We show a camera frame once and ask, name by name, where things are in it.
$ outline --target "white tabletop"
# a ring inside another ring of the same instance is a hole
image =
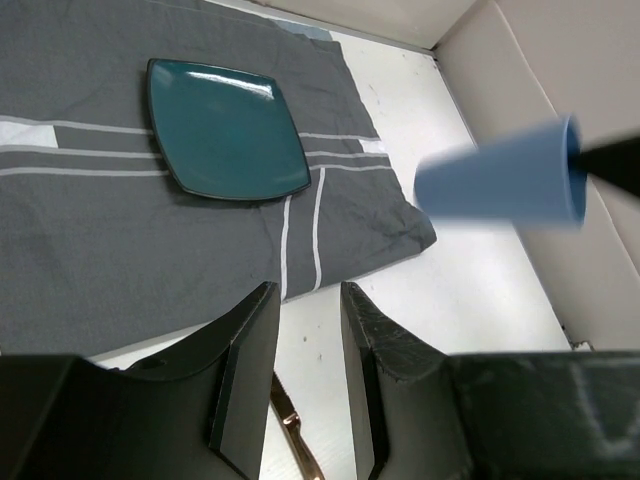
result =
[[[412,199],[422,158],[472,143],[440,72],[420,53],[339,33],[333,37],[342,44],[362,101]],[[357,279],[383,312],[445,353],[569,349],[512,228],[435,226],[438,241],[422,255]],[[338,292],[328,287],[282,306],[276,371],[326,478],[353,480]],[[96,360],[125,368],[194,330]],[[260,478],[302,478],[271,410]]]

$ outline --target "knife handle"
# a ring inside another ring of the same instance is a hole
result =
[[[325,480],[322,470],[320,470],[320,465],[318,465],[311,450],[309,450],[309,447],[307,447],[307,444],[302,439],[300,424],[295,423],[289,425],[285,430],[287,431],[287,437],[291,443],[293,454],[298,461],[298,466],[305,480]]]

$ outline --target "plate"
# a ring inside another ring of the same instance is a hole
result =
[[[156,139],[185,191],[221,200],[270,200],[311,184],[274,79],[151,59],[147,82]]]

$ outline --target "plate rim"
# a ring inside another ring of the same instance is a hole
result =
[[[217,69],[220,69],[220,70],[227,70],[229,72],[242,73],[242,74],[245,74],[245,75],[251,75],[253,77],[264,78],[264,79],[269,80],[270,82],[272,82],[273,85],[278,90],[280,90],[280,93],[282,94],[282,101],[284,102],[284,105],[286,107],[287,115],[289,116],[289,120],[291,121],[291,126],[293,127],[293,130],[294,130],[294,132],[296,134],[296,139],[298,140],[298,145],[300,146],[300,151],[302,152],[302,155],[304,157],[304,164],[305,164],[306,173],[307,173],[307,181],[305,182],[305,184],[302,185],[301,187],[298,187],[298,188],[295,188],[293,190],[290,190],[287,193],[280,193],[278,195],[271,195],[271,196],[258,196],[258,197],[229,197],[229,196],[211,195],[211,194],[202,193],[202,192],[198,192],[198,191],[192,190],[190,188],[187,188],[185,185],[183,185],[183,183],[178,178],[178,175],[176,175],[176,172],[174,171],[173,166],[171,165],[171,162],[169,161],[169,157],[167,156],[167,154],[166,154],[166,152],[164,150],[164,147],[162,146],[162,141],[160,140],[160,135],[158,135],[158,130],[156,128],[155,115],[153,113],[153,100],[152,100],[152,90],[151,90],[151,70],[153,69],[153,66],[157,62],[175,62],[175,63],[186,63],[186,64],[189,64],[189,65],[201,65],[201,66],[204,66],[204,67],[217,68]],[[156,139],[156,142],[158,143],[158,148],[160,149],[160,154],[162,155],[162,158],[166,162],[167,167],[168,167],[169,171],[171,172],[171,176],[178,183],[180,188],[182,190],[184,190],[185,192],[193,194],[193,195],[197,195],[197,196],[200,196],[200,197],[210,198],[210,199],[213,199],[213,200],[224,200],[224,201],[234,201],[234,202],[235,201],[238,201],[238,202],[260,202],[260,201],[268,201],[268,200],[278,200],[278,199],[285,198],[285,197],[288,197],[288,196],[291,196],[291,195],[295,195],[296,193],[300,193],[303,190],[306,190],[307,188],[309,188],[311,186],[312,180],[311,180],[311,170],[309,168],[309,162],[307,161],[307,156],[305,155],[305,151],[304,151],[304,148],[302,146],[302,141],[300,140],[300,135],[298,133],[298,129],[296,127],[295,122],[293,121],[293,117],[291,116],[291,111],[289,110],[289,105],[287,105],[287,100],[284,97],[284,93],[282,92],[282,90],[278,86],[278,82],[276,81],[275,78],[269,77],[267,75],[261,75],[261,74],[258,74],[258,73],[246,72],[246,71],[243,71],[243,70],[237,70],[237,69],[227,68],[227,67],[220,67],[218,65],[210,65],[210,64],[202,63],[202,62],[190,62],[190,61],[187,61],[187,60],[174,60],[174,59],[170,59],[170,58],[151,57],[147,62],[146,87],[147,87],[147,108],[149,109],[149,116],[151,117],[151,129],[153,131],[153,135],[154,135],[154,137]]]

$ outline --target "blue cup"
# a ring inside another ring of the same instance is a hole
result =
[[[422,163],[415,197],[434,219],[581,225],[587,176],[568,165],[579,151],[575,123],[558,119],[442,163]]]

